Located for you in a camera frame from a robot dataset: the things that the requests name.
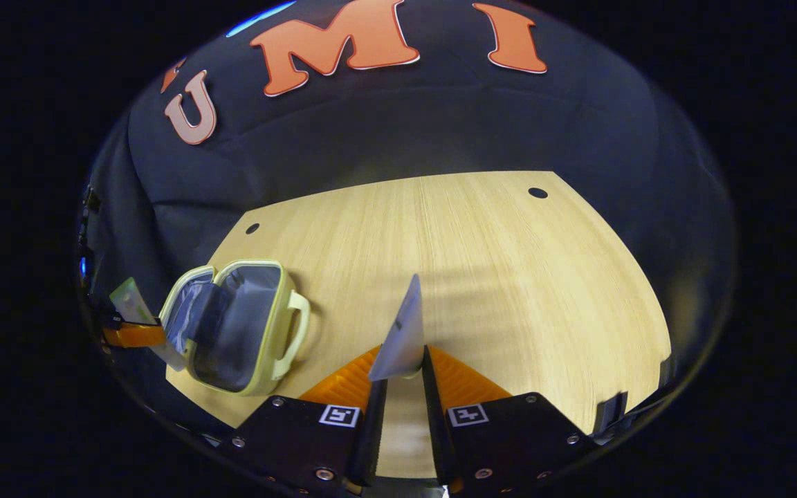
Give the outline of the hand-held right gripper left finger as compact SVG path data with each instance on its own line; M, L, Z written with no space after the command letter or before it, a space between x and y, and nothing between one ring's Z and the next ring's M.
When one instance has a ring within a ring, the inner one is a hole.
M284 495L360 495L371 486L386 380L374 347L297 398L272 395L221 444L221 460Z

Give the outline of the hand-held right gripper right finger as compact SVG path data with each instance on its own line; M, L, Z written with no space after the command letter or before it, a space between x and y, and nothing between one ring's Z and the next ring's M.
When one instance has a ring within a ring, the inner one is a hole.
M439 348L424 348L423 382L434 469L449 495L532 496L598 450L543 395L510 394Z

